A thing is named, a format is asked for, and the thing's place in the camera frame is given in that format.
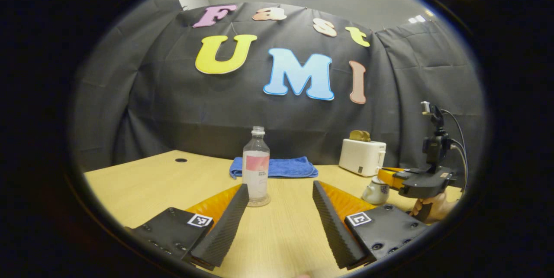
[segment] white toaster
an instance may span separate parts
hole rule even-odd
[[[383,166],[386,147],[384,142],[344,139],[338,165],[364,177],[372,177]]]

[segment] table surface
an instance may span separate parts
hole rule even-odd
[[[175,159],[184,158],[185,163]],[[173,150],[164,154],[85,173],[105,209],[122,226],[138,227],[168,207],[185,210],[242,183],[229,175],[232,160]],[[270,178],[271,202],[247,207],[223,264],[213,273],[228,278],[337,277],[354,270],[338,268],[312,199],[314,180],[360,197],[370,183],[338,165],[316,165],[316,178]],[[447,200],[459,199],[447,187]],[[390,192],[388,203],[410,210],[415,199]]]

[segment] hand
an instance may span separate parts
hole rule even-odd
[[[418,215],[423,205],[429,203],[432,203],[433,206],[431,207],[429,216],[427,216],[427,219],[424,221],[425,223],[432,223],[444,219],[444,217],[447,216],[452,207],[454,207],[454,205],[456,204],[456,202],[447,202],[446,193],[441,193],[432,198],[418,199],[415,202],[414,208],[412,209],[412,212],[410,212],[410,215]]]

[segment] blue letter m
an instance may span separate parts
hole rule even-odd
[[[285,75],[296,95],[300,95],[311,78],[310,88],[306,94],[315,99],[332,100],[335,98],[329,83],[330,57],[312,54],[304,67],[289,49],[272,48],[269,54],[273,56],[273,69],[269,84],[264,86],[264,92],[272,95],[285,95],[289,89],[284,85]]]

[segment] water bottle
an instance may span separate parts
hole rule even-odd
[[[269,148],[264,142],[263,126],[254,126],[252,139],[243,148],[243,183],[248,186],[249,207],[261,207],[269,203],[267,172]]]

